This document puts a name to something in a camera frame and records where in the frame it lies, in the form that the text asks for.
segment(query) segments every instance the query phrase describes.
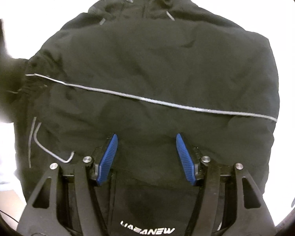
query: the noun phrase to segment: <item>wire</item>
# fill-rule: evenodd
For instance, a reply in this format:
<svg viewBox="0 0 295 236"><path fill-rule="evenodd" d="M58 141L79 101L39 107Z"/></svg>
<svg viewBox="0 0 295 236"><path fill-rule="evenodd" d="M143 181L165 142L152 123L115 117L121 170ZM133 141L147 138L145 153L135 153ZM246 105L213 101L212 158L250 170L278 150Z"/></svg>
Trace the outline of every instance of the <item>wire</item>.
<svg viewBox="0 0 295 236"><path fill-rule="evenodd" d="M13 219L14 221L16 221L18 223L17 220L15 220L12 216L8 215L6 212L3 212L2 210L0 210L0 212L2 212L3 214L7 215L9 218Z"/></svg>

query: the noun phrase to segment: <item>jacket sleeve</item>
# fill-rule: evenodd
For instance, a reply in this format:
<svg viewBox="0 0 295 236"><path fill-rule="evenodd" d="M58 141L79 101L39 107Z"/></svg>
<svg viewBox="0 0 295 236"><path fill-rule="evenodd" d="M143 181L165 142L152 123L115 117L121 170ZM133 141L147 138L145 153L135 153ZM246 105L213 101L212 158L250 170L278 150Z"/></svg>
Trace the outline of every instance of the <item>jacket sleeve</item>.
<svg viewBox="0 0 295 236"><path fill-rule="evenodd" d="M13 122L11 104L18 97L26 65L26 59L13 59L8 55L0 20L0 121L2 122Z"/></svg>

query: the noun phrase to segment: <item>hooded jacket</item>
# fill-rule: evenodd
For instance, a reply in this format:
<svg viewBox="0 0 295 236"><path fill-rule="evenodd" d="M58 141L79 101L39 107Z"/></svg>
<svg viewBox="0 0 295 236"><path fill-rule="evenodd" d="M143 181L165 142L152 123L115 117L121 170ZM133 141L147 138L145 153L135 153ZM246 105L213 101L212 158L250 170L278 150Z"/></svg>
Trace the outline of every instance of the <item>hooded jacket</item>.
<svg viewBox="0 0 295 236"><path fill-rule="evenodd" d="M112 235L130 233L120 232L121 220L162 228L164 219L175 224L173 235L183 234L197 190L177 155L180 132L219 163L241 162L264 192L279 96L273 53L260 34L191 0L100 0L31 59L8 61L0 68L17 70L1 75L18 90L1 104L15 124L26 199L49 164L91 156L111 132L119 138L115 206L113 214L111 205L101 210Z"/></svg>

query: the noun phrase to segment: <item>blue gripper pad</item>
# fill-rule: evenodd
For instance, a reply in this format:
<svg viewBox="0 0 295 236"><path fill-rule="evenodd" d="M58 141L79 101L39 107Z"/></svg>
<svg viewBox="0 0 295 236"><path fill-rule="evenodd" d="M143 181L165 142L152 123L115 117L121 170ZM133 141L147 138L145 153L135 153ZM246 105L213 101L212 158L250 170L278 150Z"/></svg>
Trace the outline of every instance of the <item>blue gripper pad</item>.
<svg viewBox="0 0 295 236"><path fill-rule="evenodd" d="M113 159L115 158L117 147L118 137L116 134L114 134L98 166L98 177L96 181L99 185L102 185L105 181L107 181Z"/></svg>
<svg viewBox="0 0 295 236"><path fill-rule="evenodd" d="M180 157L180 161L183 165L186 179L192 185L195 185L197 180L195 176L194 163L180 134L177 134L176 136L176 148Z"/></svg>

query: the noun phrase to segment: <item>white background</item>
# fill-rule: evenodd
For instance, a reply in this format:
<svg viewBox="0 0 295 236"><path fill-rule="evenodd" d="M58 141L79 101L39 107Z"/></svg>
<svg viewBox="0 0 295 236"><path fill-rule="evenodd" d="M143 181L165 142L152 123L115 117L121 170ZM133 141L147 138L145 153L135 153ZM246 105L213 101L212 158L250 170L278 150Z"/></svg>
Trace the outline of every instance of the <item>white background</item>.
<svg viewBox="0 0 295 236"><path fill-rule="evenodd" d="M87 12L96 1L0 0L8 52L14 58L30 58L67 21ZM279 72L281 107L264 199L278 224L291 211L295 196L295 3L293 0L193 1L270 40ZM10 175L15 169L13 145L13 125L0 124L0 155ZM18 182L11 178L21 195Z"/></svg>

